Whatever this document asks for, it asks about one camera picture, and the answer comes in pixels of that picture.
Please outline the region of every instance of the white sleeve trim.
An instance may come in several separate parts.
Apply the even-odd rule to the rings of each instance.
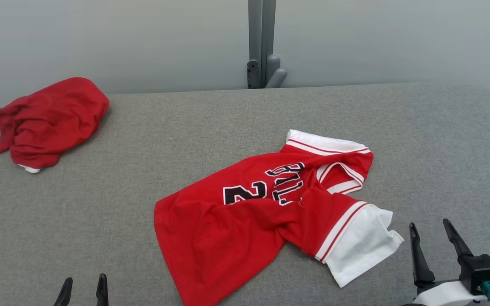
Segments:
[[[325,180],[326,176],[330,172],[330,170],[335,166],[335,165],[340,165],[342,169],[348,174],[349,178],[352,180],[347,181],[347,182],[342,182],[340,184],[335,184],[334,186],[331,186],[327,188],[327,190],[331,193],[343,193],[343,194],[348,194],[352,191],[359,190],[362,188],[364,185],[364,177],[356,172],[355,170],[351,169],[348,167],[346,164],[341,163],[341,162],[335,162],[333,164],[326,164],[322,165],[317,169],[317,180],[319,182],[323,182]]]
[[[387,231],[393,213],[373,204],[356,202],[334,225],[317,252],[340,287],[396,252],[404,241]]]
[[[341,153],[369,153],[370,150],[363,144],[345,141],[343,139],[328,138],[289,130],[286,136],[286,144],[317,155],[336,155]]]
[[[24,168],[29,173],[37,173],[37,172],[41,171],[41,169],[35,169],[35,168],[28,167],[27,165],[23,165],[23,164],[17,164],[17,165]]]

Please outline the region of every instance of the jersey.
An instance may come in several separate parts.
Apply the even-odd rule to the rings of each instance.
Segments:
[[[392,213],[359,190],[368,147],[290,130],[278,153],[244,159],[156,203],[154,225],[185,306],[209,306],[271,263],[286,242],[325,263],[340,286],[403,241]]]

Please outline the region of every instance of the gray fabric surface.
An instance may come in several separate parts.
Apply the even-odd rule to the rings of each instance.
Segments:
[[[394,211],[406,242],[343,289],[287,245],[221,304],[380,305],[414,298],[408,224],[438,279],[459,274],[442,218],[490,254],[490,92],[431,83],[114,95],[100,130],[29,174],[0,155],[0,305],[180,305],[157,244],[157,200],[245,157],[277,151],[290,128],[364,143],[375,154],[350,195]]]

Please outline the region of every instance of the sleeve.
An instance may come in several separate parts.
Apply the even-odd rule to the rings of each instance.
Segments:
[[[158,242],[185,306],[218,303],[269,265],[286,241],[326,264],[340,286],[403,241],[387,231],[391,212],[316,188],[286,203],[158,205]]]
[[[340,287],[396,252],[404,241],[387,230],[393,213],[373,204],[313,188],[301,202],[315,215],[305,221],[310,228],[302,239],[317,233],[315,243],[302,251],[326,264]]]
[[[284,153],[326,157],[327,163],[316,170],[317,180],[330,193],[347,194],[364,185],[373,154],[363,144],[289,130]]]

